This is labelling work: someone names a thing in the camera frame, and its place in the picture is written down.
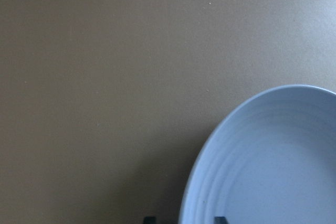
table surface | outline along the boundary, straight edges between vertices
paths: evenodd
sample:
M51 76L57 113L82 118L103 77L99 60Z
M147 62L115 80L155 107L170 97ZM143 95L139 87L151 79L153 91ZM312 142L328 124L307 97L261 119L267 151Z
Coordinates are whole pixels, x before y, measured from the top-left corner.
M336 91L336 0L0 2L1 223L175 223L232 109Z

plate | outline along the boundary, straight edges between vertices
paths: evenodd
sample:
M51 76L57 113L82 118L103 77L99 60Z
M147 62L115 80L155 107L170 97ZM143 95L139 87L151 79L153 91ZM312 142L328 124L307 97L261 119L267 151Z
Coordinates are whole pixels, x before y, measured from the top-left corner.
M215 217L229 224L336 223L335 93L273 88L215 129L191 171L179 223L213 224Z

brown surface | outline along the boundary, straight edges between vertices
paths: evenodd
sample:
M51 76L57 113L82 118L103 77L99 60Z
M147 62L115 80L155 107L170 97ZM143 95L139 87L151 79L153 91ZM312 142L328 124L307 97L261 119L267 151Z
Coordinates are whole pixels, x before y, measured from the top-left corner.
M171 223L234 107L336 90L335 0L0 2L0 223Z

light blue bowl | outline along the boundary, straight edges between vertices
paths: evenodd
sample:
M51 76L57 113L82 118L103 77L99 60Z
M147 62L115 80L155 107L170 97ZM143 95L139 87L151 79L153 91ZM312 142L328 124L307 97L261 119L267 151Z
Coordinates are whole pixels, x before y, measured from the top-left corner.
M180 224L336 223L336 94L291 85L236 108L190 174Z

white bowl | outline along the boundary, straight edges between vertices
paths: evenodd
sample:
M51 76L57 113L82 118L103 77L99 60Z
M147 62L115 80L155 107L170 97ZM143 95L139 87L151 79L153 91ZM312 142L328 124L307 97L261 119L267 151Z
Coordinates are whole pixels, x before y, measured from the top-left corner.
M211 134L190 174L179 223L336 223L336 94L264 91Z

